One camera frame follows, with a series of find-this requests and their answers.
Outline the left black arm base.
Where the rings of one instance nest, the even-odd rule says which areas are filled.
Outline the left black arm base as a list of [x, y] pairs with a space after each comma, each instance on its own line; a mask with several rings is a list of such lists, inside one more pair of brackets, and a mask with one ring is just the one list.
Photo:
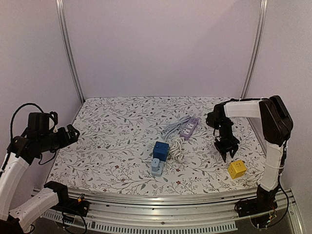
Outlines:
[[61, 197], [58, 204], [51, 209], [86, 217], [89, 211], [89, 206], [90, 202], [85, 199], [85, 194], [82, 193], [77, 198]]

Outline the light blue plug adapter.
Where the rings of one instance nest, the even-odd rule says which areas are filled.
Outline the light blue plug adapter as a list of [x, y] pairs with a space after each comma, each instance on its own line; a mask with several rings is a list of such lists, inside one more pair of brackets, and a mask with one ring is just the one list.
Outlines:
[[151, 167], [152, 172], [157, 172], [160, 169], [160, 160], [158, 158], [153, 158]]

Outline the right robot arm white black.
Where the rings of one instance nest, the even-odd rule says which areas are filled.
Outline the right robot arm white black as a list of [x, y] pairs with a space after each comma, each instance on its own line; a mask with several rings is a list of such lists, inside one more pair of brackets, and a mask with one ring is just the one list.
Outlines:
[[255, 212], [261, 213], [271, 204], [280, 188], [280, 175], [285, 166], [287, 144], [293, 129], [293, 120], [278, 95], [269, 98], [230, 99], [216, 104], [207, 114], [206, 124], [218, 131], [214, 146], [222, 156], [234, 156], [240, 141], [233, 135], [232, 118], [245, 117], [261, 120], [266, 142], [264, 174], [252, 202]]

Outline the purple power strip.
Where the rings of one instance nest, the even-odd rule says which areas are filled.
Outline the purple power strip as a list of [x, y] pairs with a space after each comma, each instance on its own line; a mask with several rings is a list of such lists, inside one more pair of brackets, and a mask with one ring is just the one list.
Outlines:
[[182, 129], [182, 131], [180, 132], [180, 137], [184, 138], [184, 140], [188, 140], [193, 132], [195, 131], [197, 125], [199, 124], [199, 118], [197, 117], [191, 117], [185, 127]]

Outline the yellow cube socket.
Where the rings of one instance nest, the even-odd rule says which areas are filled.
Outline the yellow cube socket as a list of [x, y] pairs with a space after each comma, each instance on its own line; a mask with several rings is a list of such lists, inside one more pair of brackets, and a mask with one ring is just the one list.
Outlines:
[[228, 173], [232, 179], [242, 177], [247, 171], [243, 160], [237, 160], [230, 163]]

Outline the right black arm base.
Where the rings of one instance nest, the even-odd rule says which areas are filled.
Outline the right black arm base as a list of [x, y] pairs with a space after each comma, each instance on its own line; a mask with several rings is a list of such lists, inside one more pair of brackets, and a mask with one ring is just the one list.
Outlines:
[[275, 199], [270, 202], [260, 202], [257, 198], [240, 199], [235, 203], [234, 210], [238, 213], [239, 217], [251, 216], [274, 210], [278, 207]]

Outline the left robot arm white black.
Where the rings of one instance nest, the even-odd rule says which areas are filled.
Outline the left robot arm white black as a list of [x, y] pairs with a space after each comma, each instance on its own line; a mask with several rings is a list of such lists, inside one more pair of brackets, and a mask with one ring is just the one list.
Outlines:
[[20, 136], [10, 136], [7, 154], [0, 168], [0, 232], [2, 234], [30, 234], [33, 222], [45, 211], [56, 207], [63, 212], [76, 213], [74, 207], [81, 199], [68, 195], [67, 186], [50, 181], [33, 198], [19, 207], [10, 209], [13, 195], [24, 173], [34, 159], [42, 159], [46, 152], [54, 155], [78, 141], [80, 132], [71, 124], [57, 128], [56, 112], [42, 109], [28, 115], [28, 123]]

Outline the grey-blue power strip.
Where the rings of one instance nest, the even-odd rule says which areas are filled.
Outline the grey-blue power strip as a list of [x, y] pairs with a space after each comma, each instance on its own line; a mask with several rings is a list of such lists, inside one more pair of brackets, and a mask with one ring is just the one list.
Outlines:
[[165, 161], [161, 161], [158, 158], [154, 158], [151, 163], [151, 174], [153, 176], [160, 177], [165, 165]]

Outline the blue cube socket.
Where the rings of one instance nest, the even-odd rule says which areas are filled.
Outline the blue cube socket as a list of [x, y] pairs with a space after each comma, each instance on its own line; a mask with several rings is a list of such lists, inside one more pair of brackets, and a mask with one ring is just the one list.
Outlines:
[[169, 144], [157, 141], [153, 148], [153, 158], [158, 158], [160, 161], [166, 161], [169, 152]]

